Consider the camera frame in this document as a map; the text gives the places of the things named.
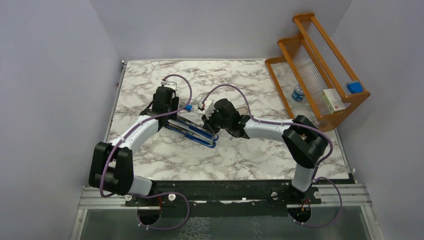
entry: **cable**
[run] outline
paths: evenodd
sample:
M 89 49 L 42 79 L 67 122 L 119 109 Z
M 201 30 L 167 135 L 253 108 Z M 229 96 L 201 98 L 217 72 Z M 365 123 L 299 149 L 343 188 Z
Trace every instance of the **cable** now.
M 137 213 L 137 220 L 139 222 L 139 226 L 146 227 L 147 230 L 148 229 L 154 229 L 154 230 L 164 230 L 164 231 L 167 231 L 167 230 L 173 230 L 173 229 L 179 228 L 179 227 L 181 227 L 183 224 L 185 224 L 187 222 L 187 220 L 189 219 L 189 215 L 190 215 L 190 204 L 189 204 L 189 200 L 187 199 L 186 196 L 184 196 L 183 194 L 181 194 L 179 192 L 173 192 L 173 191 L 163 192 L 163 193 L 159 193 L 159 194 L 152 195 L 152 196 L 141 196 L 141 195 L 138 195 L 138 194 L 134 194 L 134 196 L 136 196 L 138 198 L 141 198 L 141 199 L 153 199 L 153 198 L 157 198 L 157 197 L 164 196 L 164 195 L 169 195 L 169 194 L 175 194 L 175 195 L 181 196 L 184 199 L 185 204 L 187 204 L 187 214 L 185 215 L 185 218 L 182 220 L 182 222 L 180 222 L 179 224 L 177 224 L 175 226 L 171 226 L 171 227 L 156 227 L 156 226 L 144 225 L 140 221 L 140 216 Z
M 339 190 L 339 188 L 337 188 L 336 184 L 334 184 L 334 182 L 332 182 L 330 179 L 328 179 L 328 178 L 326 178 L 326 177 L 323 177 L 323 176 L 317 177 L 317 178 L 314 180 L 314 182 L 317 182 L 318 180 L 321 180 L 321 179 L 324 179 L 324 180 L 326 180 L 327 182 L 329 182 L 331 185 L 333 185 L 333 186 L 334 186 L 335 190 L 337 191 L 338 199 L 340 200 L 340 207 L 339 207 L 339 209 L 338 209 L 338 213 L 337 213 L 337 215 L 336 215 L 336 216 L 335 216 L 332 220 L 330 220 L 330 221 L 329 221 L 329 222 L 327 222 L 327 223 L 324 223 L 324 224 L 321 224 L 321 225 L 311 225 L 311 224 L 305 224 L 304 222 L 299 222 L 299 221 L 295 220 L 295 219 L 294 219 L 294 218 L 293 218 L 293 217 L 289 214 L 290 218 L 291 218 L 291 219 L 293 219 L 293 222 L 294 222 L 294 223 L 299 224 L 299 225 L 302 225 L 303 227 L 306 227 L 306 228 L 313 228 L 313 229 L 317 229 L 317 228 L 324 228 L 324 227 L 327 227 L 327 226 L 329 226 L 329 225 L 331 225 L 331 224 L 335 223 L 335 222 L 337 221 L 337 219 L 339 219 L 340 215 L 342 214 L 342 210 L 343 210 L 342 194 L 340 193 L 340 190 Z
M 108 198 L 108 197 L 110 197 L 110 196 L 113 195 L 113 193 L 105 194 L 103 192 L 103 187 L 105 185 L 106 172 L 108 171 L 109 163 L 112 161 L 112 158 L 114 156 L 115 151 L 117 150 L 118 146 L 122 144 L 123 140 L 125 140 L 126 138 L 128 138 L 128 136 L 130 134 L 132 134 L 138 127 L 140 127 L 141 125 L 143 125 L 145 122 L 150 121 L 152 119 L 156 119 L 156 118 L 160 118 L 160 117 L 164 117 L 164 116 L 176 114 L 179 111 L 185 109 L 187 107 L 187 105 L 190 104 L 190 101 L 192 100 L 193 91 L 192 91 L 192 86 L 190 85 L 189 81 L 185 77 L 183 77 L 181 75 L 178 75 L 178 74 L 170 74 L 170 75 L 164 77 L 163 80 L 166 81 L 166 79 L 169 78 L 169 77 L 179 77 L 179 78 L 183 79 L 187 83 L 188 89 L 190 90 L 190 96 L 188 97 L 187 103 L 185 104 L 185 106 L 183 106 L 183 107 L 181 107 L 181 108 L 179 108 L 179 109 L 177 109 L 175 111 L 171 111 L 171 112 L 167 112 L 167 113 L 162 113 L 162 114 L 159 114 L 159 115 L 156 115 L 156 116 L 151 116 L 151 117 L 148 117 L 148 118 L 144 119 L 143 121 L 141 121 L 141 123 L 137 123 L 136 125 L 134 125 L 123 136 L 123 138 L 116 143 L 116 145 L 112 148 L 112 151 L 110 151 L 109 156 L 107 157 L 106 163 L 104 164 L 103 173 L 101 174 L 100 187 L 99 187 L 99 189 L 100 189 L 100 196 L 102 196 L 103 198 Z
M 203 101 L 201 102 L 203 104 L 203 106 L 205 104 L 206 99 L 208 99 L 209 95 L 211 95 L 211 93 L 213 91 L 215 91 L 216 89 L 218 89 L 220 87 L 231 87 L 231 88 L 237 90 L 241 94 L 241 96 L 243 97 L 244 101 L 246 102 L 247 111 L 249 113 L 250 119 L 252 119 L 253 121 L 255 121 L 257 123 L 261 122 L 261 123 L 264 123 L 264 124 L 271 124 L 271 125 L 291 125 L 291 126 L 297 126 L 297 127 L 301 127 L 301 128 L 312 130 L 312 131 L 318 133 L 319 135 L 321 135 L 323 138 L 325 138 L 325 140 L 327 140 L 327 142 L 330 145 L 330 151 L 327 153 L 327 155 L 325 155 L 323 158 L 321 158 L 321 160 L 319 160 L 316 163 L 315 171 L 313 172 L 313 175 L 312 175 L 312 179 L 315 178 L 315 175 L 317 175 L 317 171 L 318 171 L 318 165 L 320 165 L 325 159 L 327 159 L 331 155 L 331 153 L 333 152 L 333 143 L 332 143 L 331 139 L 327 135 L 325 135 L 322 131 L 320 131 L 320 130 L 314 128 L 314 127 L 306 126 L 306 125 L 295 123 L 295 122 L 274 122 L 274 121 L 266 121 L 266 120 L 261 120 L 260 121 L 259 119 L 254 118 L 253 115 L 252 115 L 252 112 L 251 112 L 251 108 L 250 108 L 248 99 L 246 98 L 245 94 L 238 87 L 236 87 L 234 85 L 231 85 L 231 84 L 228 84 L 228 83 L 218 85 L 218 86 L 214 87 L 212 90 L 210 90 L 210 92 L 208 92 L 206 94 L 206 96 L 204 97 Z

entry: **blue object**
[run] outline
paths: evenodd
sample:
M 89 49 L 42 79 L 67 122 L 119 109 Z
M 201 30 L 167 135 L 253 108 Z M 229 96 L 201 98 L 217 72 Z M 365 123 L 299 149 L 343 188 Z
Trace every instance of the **blue object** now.
M 297 84 L 296 87 L 294 88 L 293 93 L 291 94 L 291 97 L 296 102 L 300 102 L 305 98 L 304 91 L 302 90 L 302 88 L 299 84 Z
M 185 102 L 180 102 L 178 106 L 180 108 L 182 108 L 182 107 L 184 107 L 184 105 L 186 105 Z M 187 105 L 184 109 L 187 110 L 188 112 L 191 112 L 192 111 L 192 106 L 191 105 Z
M 364 91 L 359 81 L 351 81 L 346 83 L 346 88 L 351 94 L 362 93 Z
M 185 110 L 187 110 L 187 111 L 191 111 L 192 110 L 192 106 L 191 105 L 187 105 L 186 107 L 185 107 Z
M 211 135 L 211 134 L 209 134 L 209 133 L 207 133 L 207 132 L 205 132 L 205 131 L 203 131 L 203 130 L 201 130 L 201 129 L 199 129 L 199 128 L 197 128 L 197 127 L 195 127 L 195 126 L 193 126 L 193 125 L 189 125 L 189 124 L 187 124 L 186 122 L 184 122 L 184 121 L 181 121 L 180 119 L 176 119 L 176 121 L 177 122 L 179 122 L 179 123 L 181 123 L 181 124 L 184 124 L 184 125 L 187 125 L 188 126 L 188 128 L 189 129 L 191 129 L 192 131 L 194 131 L 194 132 L 196 132 L 196 133 L 198 133 L 198 134 L 200 134 L 200 135 L 202 135 L 203 137 L 206 137 L 206 138 L 208 138 L 208 139 L 212 139 L 213 141 L 216 141 L 216 140 L 218 140 L 218 134 L 215 134 L 215 135 Z
M 215 146 L 217 145 L 217 143 L 215 141 L 213 141 L 213 143 L 209 143 L 209 142 L 207 142 L 207 141 L 205 141 L 203 139 L 200 139 L 200 138 L 195 137 L 193 135 L 190 135 L 188 133 L 182 132 L 182 131 L 180 131 L 180 130 L 178 130 L 178 129 L 170 126 L 170 125 L 165 126 L 165 128 L 167 128 L 169 130 L 172 130 L 172 131 L 175 131 L 177 133 L 180 133 L 180 134 L 184 135 L 184 137 L 186 137 L 186 138 L 188 138 L 190 140 L 193 140 L 193 141 L 195 141 L 195 142 L 197 142 L 197 143 L 199 143 L 201 145 L 204 145 L 204 146 L 206 146 L 208 148 L 211 148 L 211 149 L 215 148 Z

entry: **water bottle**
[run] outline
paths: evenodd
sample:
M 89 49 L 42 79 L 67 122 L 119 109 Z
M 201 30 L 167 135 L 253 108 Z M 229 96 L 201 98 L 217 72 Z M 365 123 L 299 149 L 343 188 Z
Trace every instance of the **water bottle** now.
M 305 98 L 304 91 L 302 90 L 299 84 L 297 84 L 296 87 L 294 88 L 293 93 L 291 94 L 291 97 L 296 102 L 301 102 Z

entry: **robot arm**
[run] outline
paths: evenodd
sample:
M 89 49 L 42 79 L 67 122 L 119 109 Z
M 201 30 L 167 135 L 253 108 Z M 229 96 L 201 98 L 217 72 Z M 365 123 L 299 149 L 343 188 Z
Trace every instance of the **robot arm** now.
M 143 110 L 132 127 L 110 143 L 99 142 L 95 146 L 88 179 L 90 186 L 100 188 L 107 158 L 112 149 L 119 144 L 112 156 L 113 159 L 116 159 L 115 167 L 107 167 L 103 189 L 118 195 L 138 194 L 147 196 L 151 193 L 155 182 L 134 175 L 133 155 L 148 138 L 162 127 L 166 127 L 169 124 L 168 120 L 177 119 L 177 114 L 174 113 L 141 124 L 142 121 L 152 116 L 170 113 L 178 109 L 179 98 L 176 96 L 175 88 L 176 85 L 163 84 L 159 86 L 153 95 L 152 108 Z
M 108 166 L 103 189 L 118 195 L 151 195 L 155 182 L 141 176 L 134 176 L 133 155 L 148 138 L 162 127 L 166 127 L 169 124 L 168 120 L 175 121 L 178 116 L 175 113 L 151 119 L 143 124 L 140 123 L 151 116 L 175 111 L 178 108 L 178 102 L 179 98 L 176 97 L 174 87 L 166 85 L 158 87 L 153 95 L 152 108 L 143 110 L 131 128 L 110 143 L 99 142 L 93 153 L 89 185 L 100 188 L 107 158 L 112 149 L 119 144 L 113 153 L 116 165 L 115 167 Z M 202 120 L 203 128 L 211 134 L 217 134 L 220 129 L 225 129 L 235 138 L 263 138 L 284 142 L 297 162 L 292 187 L 301 194 L 310 188 L 317 161 L 323 155 L 328 144 L 316 132 L 306 128 L 256 122 L 249 115 L 239 114 L 226 98 L 215 104 L 210 101 Z M 296 119 L 274 122 L 293 122 L 315 128 L 305 116 L 301 115 Z
M 294 125 L 283 125 L 280 123 L 297 123 L 316 128 L 309 119 L 299 115 L 295 119 L 276 121 L 268 120 L 278 124 L 267 124 L 254 121 L 249 115 L 239 114 L 233 104 L 226 98 L 217 102 L 207 100 L 202 116 L 203 127 L 213 133 L 225 129 L 235 138 L 262 138 L 284 142 L 296 161 L 296 170 L 291 182 L 300 193 L 306 192 L 312 185 L 312 178 L 318 159 L 324 154 L 328 142 L 315 131 Z

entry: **orange wooden rack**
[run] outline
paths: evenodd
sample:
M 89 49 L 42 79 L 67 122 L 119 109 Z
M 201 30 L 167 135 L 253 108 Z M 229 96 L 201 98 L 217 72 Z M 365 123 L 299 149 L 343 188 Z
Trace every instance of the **orange wooden rack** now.
M 282 56 L 268 58 L 265 61 L 266 67 L 291 119 L 294 119 L 295 116 L 274 74 L 272 64 L 288 63 L 316 116 L 319 129 L 324 132 L 334 130 L 370 96 L 370 93 L 365 89 L 324 28 L 315 18 L 314 13 L 297 14 L 292 20 L 299 28 L 299 33 L 295 36 L 278 40 L 277 44 L 282 51 Z M 359 81 L 363 92 L 351 94 L 342 87 L 340 80 L 345 83 L 347 81 Z M 322 99 L 324 89 L 336 89 L 342 102 L 346 106 L 348 105 L 347 108 L 330 113 Z

